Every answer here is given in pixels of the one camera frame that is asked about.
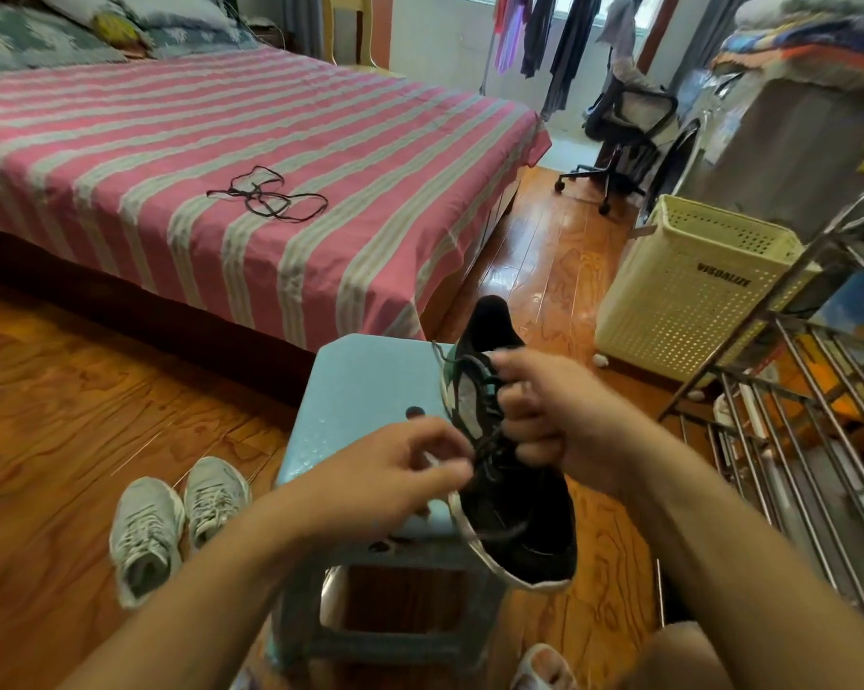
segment bed frame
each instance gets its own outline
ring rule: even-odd
[[[472,243],[461,268],[438,285],[420,314],[434,338],[477,257],[511,208],[518,178],[507,187]],[[122,334],[196,363],[290,405],[300,405],[314,354],[182,302],[159,297],[122,278],[60,259],[0,231],[0,281]]]

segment pair of white sneakers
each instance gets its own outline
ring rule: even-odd
[[[150,476],[126,487],[109,533],[119,604],[133,610],[180,568],[180,539],[189,519],[189,548],[196,552],[250,503],[250,485],[217,457],[203,457],[186,477],[181,499],[166,482]]]

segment hand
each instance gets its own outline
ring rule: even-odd
[[[429,466],[425,453],[442,462]],[[305,527],[324,544],[387,537],[429,500],[464,487],[473,449],[443,418],[379,428],[293,479]]]
[[[499,404],[518,459],[556,464],[580,484],[621,498],[656,423],[573,359],[521,348],[494,354],[493,363],[513,382]]]

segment gray curtain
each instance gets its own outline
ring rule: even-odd
[[[720,46],[736,30],[736,11],[748,0],[710,0],[697,33],[685,52],[669,91],[678,91],[681,82],[694,69],[705,68],[716,57]]]
[[[323,57],[323,17],[320,0],[281,0],[283,28],[295,34],[298,52]]]

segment laundry basket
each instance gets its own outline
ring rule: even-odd
[[[796,235],[759,219],[662,196],[599,308],[599,352],[689,380],[802,254]],[[782,309],[821,269],[809,265],[775,302]],[[757,335],[729,350],[728,363]]]

